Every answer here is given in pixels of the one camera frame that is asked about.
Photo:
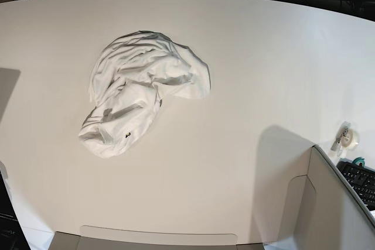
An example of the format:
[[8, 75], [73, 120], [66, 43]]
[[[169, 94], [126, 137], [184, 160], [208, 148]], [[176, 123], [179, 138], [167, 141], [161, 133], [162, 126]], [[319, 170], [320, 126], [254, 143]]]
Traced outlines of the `grey partition panel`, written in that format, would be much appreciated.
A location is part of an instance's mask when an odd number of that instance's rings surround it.
[[50, 249], [374, 249], [374, 217], [318, 146], [288, 185], [278, 235], [238, 244], [234, 234], [166, 234], [82, 226], [56, 232]]

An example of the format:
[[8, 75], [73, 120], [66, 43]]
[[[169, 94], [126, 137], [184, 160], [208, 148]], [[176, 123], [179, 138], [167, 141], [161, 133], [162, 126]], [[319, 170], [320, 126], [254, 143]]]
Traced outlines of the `white printed t-shirt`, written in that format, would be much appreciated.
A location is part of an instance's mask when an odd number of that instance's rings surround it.
[[208, 65], [162, 33], [138, 31], [111, 42], [92, 68], [88, 93], [94, 109], [79, 141], [107, 159], [142, 138], [168, 96], [200, 100], [210, 94]]

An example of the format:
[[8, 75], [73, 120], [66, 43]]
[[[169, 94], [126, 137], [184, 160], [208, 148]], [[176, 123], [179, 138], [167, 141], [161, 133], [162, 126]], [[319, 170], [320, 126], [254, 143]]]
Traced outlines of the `green tape roll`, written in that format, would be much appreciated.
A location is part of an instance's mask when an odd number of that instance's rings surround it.
[[365, 167], [365, 161], [363, 157], [357, 157], [355, 158], [352, 163], [354, 165], [360, 166], [360, 167]]

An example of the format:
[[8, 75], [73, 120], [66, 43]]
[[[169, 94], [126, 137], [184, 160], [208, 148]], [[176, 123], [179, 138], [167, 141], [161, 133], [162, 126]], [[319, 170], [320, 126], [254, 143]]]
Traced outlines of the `black computer keyboard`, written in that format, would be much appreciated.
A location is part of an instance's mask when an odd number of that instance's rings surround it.
[[370, 211], [374, 211], [374, 171], [350, 162], [339, 162], [336, 167]]

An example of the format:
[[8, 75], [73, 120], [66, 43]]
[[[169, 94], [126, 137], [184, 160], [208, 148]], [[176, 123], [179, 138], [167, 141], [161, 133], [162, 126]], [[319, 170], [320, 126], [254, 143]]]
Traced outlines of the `clear tape dispenser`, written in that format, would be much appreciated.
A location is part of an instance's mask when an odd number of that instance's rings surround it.
[[357, 148], [359, 141], [358, 131], [352, 128], [350, 122], [345, 121], [341, 124], [330, 149], [336, 153], [337, 157], [345, 158], [348, 151]]

